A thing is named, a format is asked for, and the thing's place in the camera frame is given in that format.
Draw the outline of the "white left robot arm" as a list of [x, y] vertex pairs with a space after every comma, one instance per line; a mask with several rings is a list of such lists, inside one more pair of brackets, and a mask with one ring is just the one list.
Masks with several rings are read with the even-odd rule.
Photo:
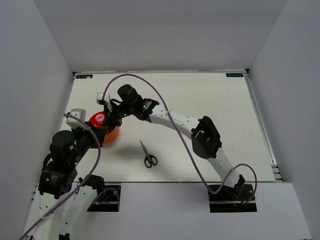
[[70, 130], [61, 130], [52, 137], [50, 153], [43, 162], [39, 179], [39, 221], [35, 240], [68, 240], [70, 234], [61, 233], [65, 203], [78, 189], [72, 189], [77, 176], [76, 167], [89, 149], [103, 146], [105, 127], [90, 122], [76, 124]]

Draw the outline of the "black handled scissors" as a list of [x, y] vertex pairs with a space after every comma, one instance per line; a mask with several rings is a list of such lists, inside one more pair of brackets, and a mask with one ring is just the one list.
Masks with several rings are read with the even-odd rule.
[[154, 155], [149, 154], [147, 148], [145, 147], [145, 145], [143, 144], [143, 142], [141, 140], [140, 140], [140, 144], [141, 144], [142, 150], [145, 154], [145, 157], [144, 157], [145, 167], [150, 169], [150, 168], [152, 168], [152, 166], [156, 166], [158, 164], [158, 159]]

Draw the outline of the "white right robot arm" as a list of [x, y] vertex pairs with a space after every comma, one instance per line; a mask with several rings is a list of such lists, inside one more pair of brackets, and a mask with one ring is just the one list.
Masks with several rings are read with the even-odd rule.
[[133, 115], [141, 121], [178, 130], [191, 140], [193, 152], [207, 160], [219, 175], [222, 180], [219, 192], [230, 201], [235, 201], [243, 195], [245, 179], [225, 155], [221, 136], [211, 118], [193, 118], [169, 111], [156, 100], [142, 98], [129, 84], [121, 86], [117, 93], [120, 101], [111, 99], [104, 92], [97, 94], [96, 102], [104, 106], [103, 125], [119, 127], [123, 118]]

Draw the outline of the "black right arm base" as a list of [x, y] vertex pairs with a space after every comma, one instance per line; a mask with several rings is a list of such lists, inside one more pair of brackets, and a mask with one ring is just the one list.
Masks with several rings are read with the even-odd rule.
[[252, 196], [253, 186], [245, 184], [240, 195], [236, 196], [232, 191], [223, 187], [218, 194], [208, 192], [210, 213], [254, 213], [257, 212], [255, 196], [245, 204]]

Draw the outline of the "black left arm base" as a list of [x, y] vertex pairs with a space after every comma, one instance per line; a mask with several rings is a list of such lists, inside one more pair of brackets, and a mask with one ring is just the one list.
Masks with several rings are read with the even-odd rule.
[[103, 177], [91, 175], [85, 186], [91, 187], [96, 193], [96, 198], [87, 209], [88, 212], [119, 212], [121, 185], [106, 184]]

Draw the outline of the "pink glue stick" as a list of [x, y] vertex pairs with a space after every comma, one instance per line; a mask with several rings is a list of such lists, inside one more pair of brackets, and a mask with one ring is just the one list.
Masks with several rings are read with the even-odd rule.
[[103, 124], [103, 122], [104, 122], [104, 120], [105, 120], [105, 115], [104, 114], [97, 114], [96, 116], [95, 116], [95, 122], [97, 123], [97, 124], [99, 124], [99, 125], [102, 125]]

